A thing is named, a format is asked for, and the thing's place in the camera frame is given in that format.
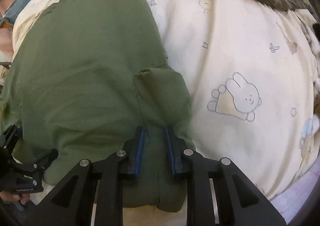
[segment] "silver screw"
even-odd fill
[[[193,155],[193,151],[191,149],[185,149],[183,152],[186,156],[191,156]]]
[[[87,165],[89,165],[89,160],[87,160],[87,159],[81,160],[81,161],[80,161],[80,165],[81,165],[81,166],[87,166]]]
[[[125,152],[124,150],[117,151],[117,156],[118,157],[124,157],[126,154],[127,154],[127,152]]]
[[[230,161],[230,159],[224,157],[223,159],[221,159],[221,163],[224,165],[230,165],[231,161]]]

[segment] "white duvet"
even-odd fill
[[[50,2],[32,0],[21,12],[13,31],[15,53],[40,5]],[[320,145],[312,132],[318,71],[302,17],[254,0],[147,2],[168,63],[183,75],[191,95],[197,151],[232,159],[267,198],[281,194],[312,166]],[[184,226],[185,210],[125,209],[124,222]]]

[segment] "finger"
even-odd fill
[[[30,200],[30,194],[23,194],[21,196],[20,202],[22,205],[25,205],[29,200]]]
[[[10,203],[20,200],[19,194],[11,194],[5,191],[0,192],[0,197],[3,201],[10,202]]]

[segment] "green cloth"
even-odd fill
[[[56,148],[45,172],[55,185],[80,160],[105,159],[147,128],[138,183],[125,182],[124,207],[181,209],[186,184],[174,183],[163,127],[188,136],[191,106],[182,76],[168,65],[146,0],[60,0],[26,35],[1,95],[1,131],[23,126],[15,157]]]

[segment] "black bracket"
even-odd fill
[[[89,226],[98,180],[95,225],[122,226],[122,181],[137,180],[144,148],[145,129],[122,150],[91,163],[81,160],[39,203],[23,226]]]
[[[22,226],[90,226],[97,182],[95,226],[123,226],[123,180],[137,180],[143,156],[145,129],[107,159],[81,160],[44,198]],[[204,158],[187,149],[168,126],[168,165],[174,180],[188,182],[187,226],[285,226],[278,211],[228,158]],[[217,199],[215,223],[210,179]]]
[[[58,157],[58,151],[52,149],[32,164],[20,164],[12,157],[12,151],[22,137],[22,128],[15,125],[0,136],[0,191],[12,194],[42,192],[43,173]]]
[[[166,128],[168,160],[173,179],[188,181],[187,226],[285,226],[268,199],[228,158],[204,158],[187,149],[172,127]],[[215,224],[212,179],[219,224]]]

